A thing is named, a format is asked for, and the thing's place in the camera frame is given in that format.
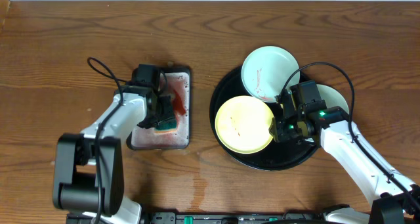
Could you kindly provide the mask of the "green yellow sponge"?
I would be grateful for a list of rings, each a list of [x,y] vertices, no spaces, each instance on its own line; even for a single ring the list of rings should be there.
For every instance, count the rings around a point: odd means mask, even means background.
[[[154,131],[156,133],[169,133],[177,129],[177,119],[167,119],[157,123]]]

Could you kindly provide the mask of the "yellow plate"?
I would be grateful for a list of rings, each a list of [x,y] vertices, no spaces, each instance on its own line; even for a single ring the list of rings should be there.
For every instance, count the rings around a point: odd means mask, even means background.
[[[273,118],[273,112],[263,101],[251,96],[233,97],[223,103],[217,111],[217,138],[233,152],[259,152],[273,140],[269,133]]]

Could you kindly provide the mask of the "green plate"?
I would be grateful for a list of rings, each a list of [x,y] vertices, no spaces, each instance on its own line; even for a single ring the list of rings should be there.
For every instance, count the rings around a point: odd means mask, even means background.
[[[283,48],[264,46],[252,51],[241,67],[245,90],[264,102],[276,102],[289,76],[299,69],[295,57]]]
[[[317,88],[321,99],[325,101],[327,108],[339,106],[347,114],[349,113],[348,104],[340,92],[327,85],[317,84]]]

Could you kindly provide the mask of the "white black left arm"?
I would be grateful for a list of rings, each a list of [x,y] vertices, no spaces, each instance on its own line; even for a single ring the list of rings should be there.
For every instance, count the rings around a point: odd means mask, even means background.
[[[171,98],[164,89],[140,86],[116,90],[111,105],[78,134],[57,142],[52,202],[82,213],[91,223],[139,223],[142,208],[124,195],[121,146],[140,123],[159,123]]]

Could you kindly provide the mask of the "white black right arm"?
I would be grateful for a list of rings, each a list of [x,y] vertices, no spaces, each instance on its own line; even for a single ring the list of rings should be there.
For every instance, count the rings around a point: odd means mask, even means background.
[[[270,126],[274,140],[318,146],[336,159],[371,205],[370,223],[405,223],[406,214],[419,222],[419,185],[367,142],[340,93],[284,91],[276,102],[283,115]]]

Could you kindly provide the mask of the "black round tray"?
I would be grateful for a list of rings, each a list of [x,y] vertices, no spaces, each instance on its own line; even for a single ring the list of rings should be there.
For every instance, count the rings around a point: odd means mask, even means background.
[[[242,84],[241,69],[241,66],[238,66],[227,73],[213,91],[209,105],[209,119],[214,134],[217,133],[216,114],[222,104],[233,97],[249,94]],[[231,151],[225,145],[222,145],[222,148],[239,163],[265,171],[281,171],[298,166],[308,160],[318,149],[317,146],[298,144],[295,141],[286,143],[272,141],[266,148],[253,154],[240,154]]]

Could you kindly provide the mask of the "black rectangular soapy tray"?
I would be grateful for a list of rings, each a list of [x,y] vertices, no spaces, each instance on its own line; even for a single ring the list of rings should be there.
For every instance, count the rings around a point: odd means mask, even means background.
[[[190,69],[158,68],[159,86],[146,87],[151,91],[146,95],[145,118],[150,118],[156,113],[160,97],[169,95],[177,118],[177,129],[169,133],[156,133],[154,127],[143,129],[136,125],[126,140],[127,146],[132,150],[183,149],[190,142]]]

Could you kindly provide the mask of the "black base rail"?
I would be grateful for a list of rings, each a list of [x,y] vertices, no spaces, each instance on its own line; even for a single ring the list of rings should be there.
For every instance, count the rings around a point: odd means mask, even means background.
[[[368,223],[369,215],[352,208],[329,213],[292,213],[280,215],[245,214],[175,214],[173,212],[144,213],[139,219],[123,220],[116,216],[103,217],[101,223],[136,224],[258,224],[258,223]]]

